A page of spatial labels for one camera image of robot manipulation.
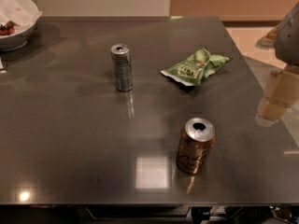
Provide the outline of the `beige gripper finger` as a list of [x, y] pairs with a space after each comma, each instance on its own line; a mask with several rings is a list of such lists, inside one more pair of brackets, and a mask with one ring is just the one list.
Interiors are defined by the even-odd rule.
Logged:
[[258, 106], [258, 116], [277, 121], [298, 100], [299, 66], [288, 64], [284, 69], [270, 73]]

